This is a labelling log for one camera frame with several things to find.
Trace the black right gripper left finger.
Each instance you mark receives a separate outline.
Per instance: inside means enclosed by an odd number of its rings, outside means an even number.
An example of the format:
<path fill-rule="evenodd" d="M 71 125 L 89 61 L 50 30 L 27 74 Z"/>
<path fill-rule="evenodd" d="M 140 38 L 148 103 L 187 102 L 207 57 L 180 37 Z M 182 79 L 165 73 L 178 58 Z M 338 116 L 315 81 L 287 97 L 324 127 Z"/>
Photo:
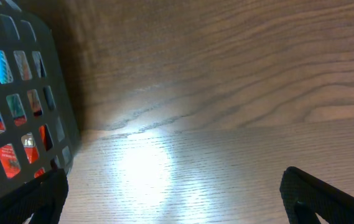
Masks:
<path fill-rule="evenodd" d="M 51 170 L 0 198 L 0 223 L 58 224 L 67 195 L 65 171 Z"/>

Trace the grey plastic lattice basket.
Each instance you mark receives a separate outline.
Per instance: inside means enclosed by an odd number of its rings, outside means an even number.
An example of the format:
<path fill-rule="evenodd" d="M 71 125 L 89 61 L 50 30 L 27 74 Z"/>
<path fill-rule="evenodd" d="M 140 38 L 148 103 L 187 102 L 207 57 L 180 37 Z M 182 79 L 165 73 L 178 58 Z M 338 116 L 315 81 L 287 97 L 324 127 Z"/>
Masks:
<path fill-rule="evenodd" d="M 80 135 L 48 26 L 0 1 L 0 198 L 59 167 Z"/>

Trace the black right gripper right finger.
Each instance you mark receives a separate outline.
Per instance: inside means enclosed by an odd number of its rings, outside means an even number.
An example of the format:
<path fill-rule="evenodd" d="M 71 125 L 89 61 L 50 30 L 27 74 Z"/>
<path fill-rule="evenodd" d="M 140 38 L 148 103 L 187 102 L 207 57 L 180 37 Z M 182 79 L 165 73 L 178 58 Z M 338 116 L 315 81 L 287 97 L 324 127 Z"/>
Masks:
<path fill-rule="evenodd" d="M 279 191 L 289 223 L 354 223 L 354 197 L 297 167 L 284 171 Z"/>

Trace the orange spaghetti packet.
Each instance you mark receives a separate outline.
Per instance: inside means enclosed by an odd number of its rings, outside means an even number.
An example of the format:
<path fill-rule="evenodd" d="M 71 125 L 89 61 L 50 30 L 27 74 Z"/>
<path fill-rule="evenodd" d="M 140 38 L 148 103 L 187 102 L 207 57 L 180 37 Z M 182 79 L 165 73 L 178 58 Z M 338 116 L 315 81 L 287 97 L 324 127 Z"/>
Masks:
<path fill-rule="evenodd" d="M 37 90 L 27 91 L 27 97 L 29 100 L 30 108 L 34 117 L 42 115 L 42 107 L 40 104 Z M 25 115 L 24 107 L 22 106 L 20 96 L 18 94 L 9 95 L 6 97 L 9 109 L 16 126 L 26 124 L 27 118 Z M 48 151 L 52 147 L 52 140 L 47 125 L 39 127 L 39 134 L 45 150 Z M 22 145 L 24 146 L 27 160 L 30 164 L 36 162 L 39 159 L 39 152 L 36 142 L 32 133 L 27 133 L 21 137 Z M 17 160 L 16 154 L 13 150 L 12 144 L 7 144 L 0 148 L 0 161 L 6 173 L 6 176 L 10 179 L 21 171 L 21 166 Z"/>

